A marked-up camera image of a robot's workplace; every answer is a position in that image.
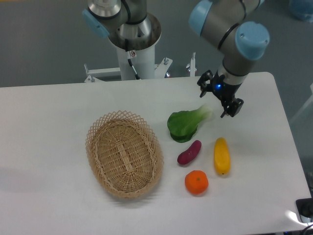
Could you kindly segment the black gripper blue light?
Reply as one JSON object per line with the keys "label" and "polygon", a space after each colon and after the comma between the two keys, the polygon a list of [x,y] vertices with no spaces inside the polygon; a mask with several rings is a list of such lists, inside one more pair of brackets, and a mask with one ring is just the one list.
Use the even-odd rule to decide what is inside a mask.
{"label": "black gripper blue light", "polygon": [[224,74],[218,75],[216,73],[213,76],[212,71],[207,70],[200,76],[197,85],[200,87],[201,91],[200,98],[202,98],[207,92],[212,92],[221,101],[224,109],[221,118],[224,116],[236,116],[244,104],[242,99],[235,97],[235,94],[241,85],[230,85],[225,83]]}

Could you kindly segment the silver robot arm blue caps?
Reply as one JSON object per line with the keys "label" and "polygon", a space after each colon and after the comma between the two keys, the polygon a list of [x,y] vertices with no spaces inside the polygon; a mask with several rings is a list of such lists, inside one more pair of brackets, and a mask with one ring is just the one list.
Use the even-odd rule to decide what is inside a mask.
{"label": "silver robot arm blue caps", "polygon": [[174,12],[154,16],[145,0],[89,0],[82,16],[89,29],[115,47],[122,80],[163,77],[166,59],[155,67],[155,46],[160,38],[181,41],[188,33],[205,39],[223,54],[216,72],[206,71],[198,80],[201,94],[211,92],[221,102],[223,115],[235,116],[243,100],[236,91],[270,42],[268,30],[247,21],[260,0],[201,0]]}

